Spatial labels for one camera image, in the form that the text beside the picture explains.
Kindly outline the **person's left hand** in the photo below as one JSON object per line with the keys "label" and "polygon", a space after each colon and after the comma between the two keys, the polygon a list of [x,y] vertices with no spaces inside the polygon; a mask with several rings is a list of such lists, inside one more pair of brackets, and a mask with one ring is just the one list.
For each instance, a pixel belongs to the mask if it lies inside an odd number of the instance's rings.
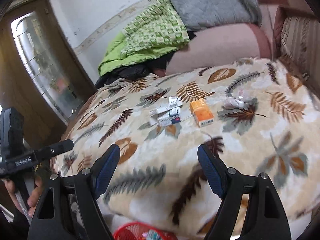
{"label": "person's left hand", "polygon": [[[5,188],[8,191],[8,194],[13,202],[13,204],[17,207],[17,209],[22,212],[22,208],[20,207],[18,200],[15,195],[15,184],[12,180],[10,179],[2,179]],[[30,209],[28,210],[28,215],[29,217],[33,217],[34,211],[36,209],[37,202],[39,201],[40,195],[42,194],[43,187],[42,187],[42,179],[40,176],[36,175],[34,178],[34,189],[33,191],[29,194],[28,198],[28,206]]]}

